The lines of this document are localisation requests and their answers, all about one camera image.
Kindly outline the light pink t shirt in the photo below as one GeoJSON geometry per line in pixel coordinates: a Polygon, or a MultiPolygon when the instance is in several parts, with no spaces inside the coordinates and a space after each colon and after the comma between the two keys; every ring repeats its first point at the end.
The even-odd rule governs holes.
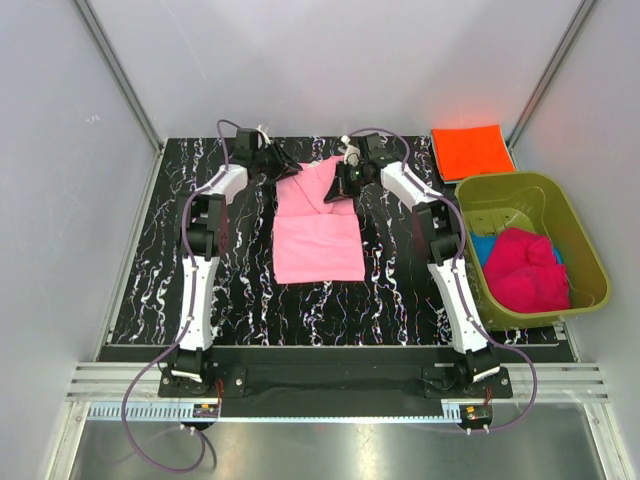
{"type": "Polygon", "coordinates": [[[314,161],[276,183],[273,269],[278,284],[365,279],[354,201],[324,201],[336,168],[342,164],[341,156],[314,161]]]}

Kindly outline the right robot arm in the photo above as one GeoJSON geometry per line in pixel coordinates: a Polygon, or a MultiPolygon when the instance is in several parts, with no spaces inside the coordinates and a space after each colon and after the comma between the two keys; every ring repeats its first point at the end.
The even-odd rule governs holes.
{"type": "Polygon", "coordinates": [[[335,167],[326,203],[354,199],[369,184],[394,194],[412,214],[412,235],[424,252],[449,320],[454,351],[454,384],[466,396],[486,389],[500,363],[466,276],[466,234],[455,202],[429,187],[408,166],[408,158],[390,153],[380,129],[360,129],[340,138],[343,159],[335,167]]]}

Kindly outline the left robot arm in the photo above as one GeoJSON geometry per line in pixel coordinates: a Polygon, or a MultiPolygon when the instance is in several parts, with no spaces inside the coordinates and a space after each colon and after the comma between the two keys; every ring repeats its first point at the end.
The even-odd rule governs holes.
{"type": "Polygon", "coordinates": [[[263,126],[238,127],[233,143],[221,145],[224,159],[218,171],[178,203],[182,305],[167,365],[169,375],[196,396],[208,394],[216,382],[211,309],[215,276],[228,244],[228,206],[256,176],[278,181],[302,171],[263,126]]]}

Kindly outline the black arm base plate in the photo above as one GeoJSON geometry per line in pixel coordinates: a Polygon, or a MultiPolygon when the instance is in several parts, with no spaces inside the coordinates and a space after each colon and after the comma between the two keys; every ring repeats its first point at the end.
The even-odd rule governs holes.
{"type": "Polygon", "coordinates": [[[226,420],[390,421],[443,414],[446,401],[513,397],[506,368],[465,382],[450,347],[221,347],[205,359],[202,383],[163,370],[158,393],[218,400],[226,420]]]}

